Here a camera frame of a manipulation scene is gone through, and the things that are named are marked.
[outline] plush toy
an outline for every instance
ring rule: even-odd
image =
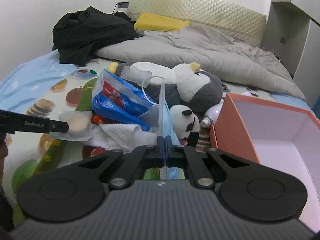
[[[179,64],[172,69],[150,62],[112,62],[107,70],[121,76],[124,67],[132,65],[139,70],[151,72],[153,76],[165,78],[165,100],[169,108],[183,104],[193,112],[204,113],[222,99],[221,80],[214,74],[201,70],[200,65],[195,62]],[[128,82],[140,88],[137,83]],[[151,78],[150,84],[145,88],[145,92],[157,103],[162,82],[161,78]]]
[[[170,108],[173,130],[180,144],[196,147],[200,124],[198,117],[192,110],[184,105],[175,105]]]

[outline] blue surgical mask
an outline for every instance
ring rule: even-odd
[[[152,102],[153,105],[159,106],[158,135],[162,136],[164,139],[167,136],[170,136],[172,144],[179,145],[180,141],[173,130],[169,107],[167,105],[167,102],[165,101],[165,83],[164,83],[165,78],[159,77],[159,76],[151,76],[151,77],[146,78],[145,80],[147,80],[149,78],[153,78],[153,77],[158,77],[158,78],[163,79],[163,82],[162,82],[161,88],[160,88],[160,94],[159,94],[159,104],[155,104]],[[141,89],[142,89],[143,93],[145,94],[144,89],[143,89],[144,81],[142,82]],[[165,152],[165,150],[166,150],[165,145],[164,145],[163,149],[164,149],[163,156],[165,157],[167,154]],[[179,179],[179,178],[183,179],[184,178],[183,170],[180,168],[177,168],[177,167],[167,168],[167,167],[165,167],[164,171],[165,171],[164,173],[163,172],[160,173],[162,179]]]

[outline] headboard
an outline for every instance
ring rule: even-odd
[[[265,15],[221,0],[129,0],[132,20],[143,12],[210,25],[257,47],[266,27]]]

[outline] gray blanket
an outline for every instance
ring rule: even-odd
[[[271,52],[233,42],[206,25],[195,24],[172,32],[146,32],[135,40],[99,49],[97,56],[124,62],[152,62],[169,68],[197,62],[223,81],[305,100],[289,72]]]

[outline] cable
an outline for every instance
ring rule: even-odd
[[[117,6],[118,6],[118,3],[116,3],[116,6],[115,6],[115,8],[113,9],[112,14],[115,12]]]
[[[152,102],[152,101],[147,97],[147,95],[146,95],[146,93],[145,93],[145,91],[144,91],[144,88],[143,88],[143,84],[144,84],[144,82],[145,82],[146,80],[150,79],[150,78],[153,78],[153,77],[162,78],[162,79],[164,80],[164,81],[163,81],[163,85],[165,85],[165,84],[164,84],[164,82],[165,82],[165,78],[164,78],[164,77],[160,77],[160,76],[151,76],[151,77],[147,77],[147,78],[145,78],[145,79],[142,81],[142,84],[141,84],[141,90],[142,90],[142,93],[143,93],[143,95],[145,96],[146,100],[148,100],[148,101],[149,101],[151,104],[153,104],[154,106],[159,106],[159,104]]]

